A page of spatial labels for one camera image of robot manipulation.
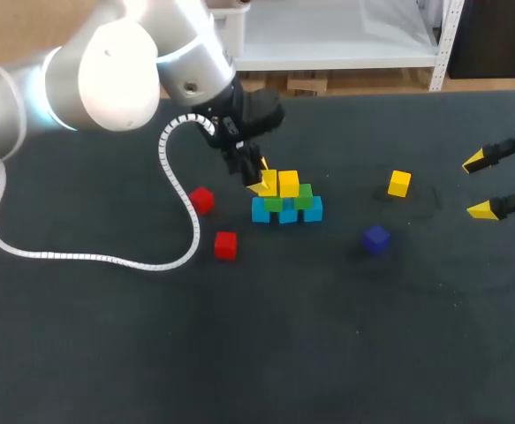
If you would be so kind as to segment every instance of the shelf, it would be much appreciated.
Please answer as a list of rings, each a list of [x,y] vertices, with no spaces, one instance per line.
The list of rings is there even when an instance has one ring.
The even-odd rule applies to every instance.
[[[416,0],[258,0],[240,71],[435,66]]]

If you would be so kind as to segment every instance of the blue block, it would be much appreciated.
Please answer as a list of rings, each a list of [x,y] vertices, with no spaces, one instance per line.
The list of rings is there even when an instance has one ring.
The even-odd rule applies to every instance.
[[[254,223],[270,223],[271,214],[265,210],[265,199],[254,197],[251,204],[251,219]]]
[[[294,209],[294,199],[292,197],[283,199],[283,210],[293,210],[293,209]]]
[[[381,225],[376,225],[363,234],[363,247],[374,256],[387,250],[389,244],[390,234]]]
[[[278,223],[297,223],[299,211],[294,208],[294,199],[283,199],[283,212],[278,214]]]
[[[278,214],[278,223],[297,223],[299,221],[299,211],[284,210]]]
[[[310,209],[304,211],[305,223],[319,223],[323,218],[324,206],[322,205],[322,198],[314,196],[313,204]]]

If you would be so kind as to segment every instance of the block stack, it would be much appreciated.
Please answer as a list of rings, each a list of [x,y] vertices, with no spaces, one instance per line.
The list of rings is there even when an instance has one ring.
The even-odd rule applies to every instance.
[[[281,224],[296,223],[300,210],[305,223],[322,220],[322,198],[313,195],[311,185],[299,182],[297,171],[264,170],[262,174],[262,187],[253,188],[259,194],[253,199],[254,223],[270,223],[271,214],[278,214]]]

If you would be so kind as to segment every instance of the stacked blocks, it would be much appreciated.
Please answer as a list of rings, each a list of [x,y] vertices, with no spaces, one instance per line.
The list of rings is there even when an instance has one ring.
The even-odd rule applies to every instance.
[[[234,261],[238,254],[238,235],[235,232],[218,232],[214,242],[214,254],[217,259]]]
[[[406,197],[408,186],[410,185],[410,178],[411,175],[408,172],[402,172],[400,170],[393,171],[388,193],[391,196]]]
[[[299,183],[297,171],[285,170],[277,173],[276,170],[264,170],[262,175],[268,189],[260,189],[260,197],[253,199],[254,223],[270,223],[271,213],[278,214],[280,224],[296,223],[299,220],[300,210],[303,211],[305,223],[316,223],[322,220],[322,199],[313,196],[311,185]]]
[[[373,256],[382,254],[389,248],[389,244],[390,234],[381,225],[376,225],[363,234],[363,247]]]
[[[206,215],[214,208],[214,194],[204,187],[199,187],[188,195],[198,215]]]

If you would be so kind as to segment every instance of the green block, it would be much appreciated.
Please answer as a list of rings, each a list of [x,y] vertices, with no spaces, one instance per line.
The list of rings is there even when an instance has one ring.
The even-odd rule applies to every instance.
[[[300,185],[300,196],[294,199],[294,208],[296,210],[307,210],[314,205],[314,196],[312,195],[312,186],[309,184]]]
[[[283,199],[280,197],[266,197],[265,210],[267,212],[283,212]]]

